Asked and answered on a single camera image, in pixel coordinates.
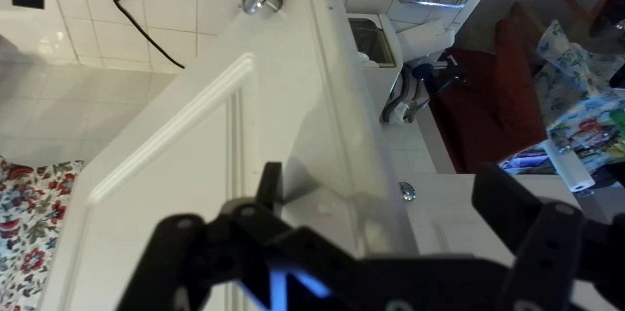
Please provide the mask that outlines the white paper towel roll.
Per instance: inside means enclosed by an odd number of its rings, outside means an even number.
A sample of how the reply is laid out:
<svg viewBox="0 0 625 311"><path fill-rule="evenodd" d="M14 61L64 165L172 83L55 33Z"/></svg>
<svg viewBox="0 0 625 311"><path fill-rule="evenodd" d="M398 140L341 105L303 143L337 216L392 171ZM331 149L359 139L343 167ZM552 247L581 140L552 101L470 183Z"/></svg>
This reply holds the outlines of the white paper towel roll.
<svg viewBox="0 0 625 311"><path fill-rule="evenodd" d="M556 173L560 175L571 192L583 191L596 184L591 177L591 173L587 171L574 151L570 150L561 153L556 144L550 139L542 142L541 146L544 148Z"/></svg>

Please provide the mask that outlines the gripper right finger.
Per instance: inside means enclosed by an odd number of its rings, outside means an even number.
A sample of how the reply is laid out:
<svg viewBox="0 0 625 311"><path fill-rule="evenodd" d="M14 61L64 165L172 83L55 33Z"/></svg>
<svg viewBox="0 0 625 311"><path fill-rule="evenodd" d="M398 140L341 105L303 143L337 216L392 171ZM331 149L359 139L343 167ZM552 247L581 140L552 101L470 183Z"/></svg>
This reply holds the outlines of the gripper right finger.
<svg viewBox="0 0 625 311"><path fill-rule="evenodd" d="M576 280L625 311L625 213L611 224L563 201L536 197L494 164L475 175L471 202L514 255L497 311L585 311L572 303Z"/></svg>

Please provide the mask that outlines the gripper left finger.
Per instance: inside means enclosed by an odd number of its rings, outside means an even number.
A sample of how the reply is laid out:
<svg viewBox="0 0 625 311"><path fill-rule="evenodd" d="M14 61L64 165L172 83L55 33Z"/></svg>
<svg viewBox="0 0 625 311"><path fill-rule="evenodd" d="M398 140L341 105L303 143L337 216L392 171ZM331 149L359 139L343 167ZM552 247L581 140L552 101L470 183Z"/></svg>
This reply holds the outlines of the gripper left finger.
<svg viewBox="0 0 625 311"><path fill-rule="evenodd" d="M116 311L202 311L212 289L236 284L261 311L362 311L346 273L356 262L279 217L283 167L268 162L256 195L227 201L210 222L195 214L155 227Z"/></svg>

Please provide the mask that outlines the blue floral cloth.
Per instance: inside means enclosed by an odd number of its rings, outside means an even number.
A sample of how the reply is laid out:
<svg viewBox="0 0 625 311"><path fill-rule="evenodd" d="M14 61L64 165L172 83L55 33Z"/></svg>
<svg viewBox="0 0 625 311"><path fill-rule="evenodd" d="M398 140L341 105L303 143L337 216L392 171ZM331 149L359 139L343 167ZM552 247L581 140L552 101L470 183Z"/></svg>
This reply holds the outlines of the blue floral cloth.
<svg viewBox="0 0 625 311"><path fill-rule="evenodd" d="M625 89L610 80L625 71L625 54L600 54L572 42L560 22L545 29L534 49L532 73L548 135L566 138L585 168L625 162Z"/></svg>

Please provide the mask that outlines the floral patterned cloth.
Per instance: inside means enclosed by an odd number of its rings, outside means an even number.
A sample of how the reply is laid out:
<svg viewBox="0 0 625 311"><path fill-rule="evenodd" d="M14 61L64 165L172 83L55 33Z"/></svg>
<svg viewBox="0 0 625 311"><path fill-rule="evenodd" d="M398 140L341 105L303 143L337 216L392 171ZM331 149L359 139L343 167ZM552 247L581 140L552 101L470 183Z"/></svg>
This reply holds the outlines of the floral patterned cloth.
<svg viewBox="0 0 625 311"><path fill-rule="evenodd" d="M40 167L0 157L0 311L37 311L83 161Z"/></svg>

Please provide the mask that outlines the white cabinet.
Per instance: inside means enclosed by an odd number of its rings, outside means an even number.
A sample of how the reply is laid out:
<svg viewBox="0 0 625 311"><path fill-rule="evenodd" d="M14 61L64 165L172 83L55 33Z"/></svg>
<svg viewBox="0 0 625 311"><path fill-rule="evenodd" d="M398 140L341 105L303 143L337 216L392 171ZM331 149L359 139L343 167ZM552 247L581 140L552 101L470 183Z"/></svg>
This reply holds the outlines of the white cabinet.
<svg viewBox="0 0 625 311"><path fill-rule="evenodd" d="M625 311L562 181L393 166L341 0L243 6L76 178L41 311Z"/></svg>

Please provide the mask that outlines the white cabinet door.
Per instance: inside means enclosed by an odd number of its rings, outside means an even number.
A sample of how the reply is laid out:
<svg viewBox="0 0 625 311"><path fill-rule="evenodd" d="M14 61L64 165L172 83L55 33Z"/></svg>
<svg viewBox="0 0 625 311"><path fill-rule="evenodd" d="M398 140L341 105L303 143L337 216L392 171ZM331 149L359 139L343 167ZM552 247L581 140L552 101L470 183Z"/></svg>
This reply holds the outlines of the white cabinet door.
<svg viewBox="0 0 625 311"><path fill-rule="evenodd" d="M534 195L567 202L581 208L560 177L513 175ZM473 174L398 174L416 191L416 199L404 202L421 254L463 253L510 267L513 254L496 237L471 204ZM616 311L589 283L577 281L573 301L588 311Z"/></svg>
<svg viewBox="0 0 625 311"><path fill-rule="evenodd" d="M342 0L239 12L77 177L41 311L112 311L157 223L283 164L282 216L355 257L417 255Z"/></svg>

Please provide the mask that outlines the white bin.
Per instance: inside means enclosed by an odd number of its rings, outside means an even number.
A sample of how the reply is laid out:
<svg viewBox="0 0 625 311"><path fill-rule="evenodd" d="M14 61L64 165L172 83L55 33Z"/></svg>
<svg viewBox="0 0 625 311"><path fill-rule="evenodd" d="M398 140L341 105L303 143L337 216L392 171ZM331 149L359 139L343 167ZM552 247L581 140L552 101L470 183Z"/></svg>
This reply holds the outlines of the white bin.
<svg viewBox="0 0 625 311"><path fill-rule="evenodd" d="M354 36L362 75L381 117L384 106L404 65L399 40L385 14L347 14Z"/></svg>

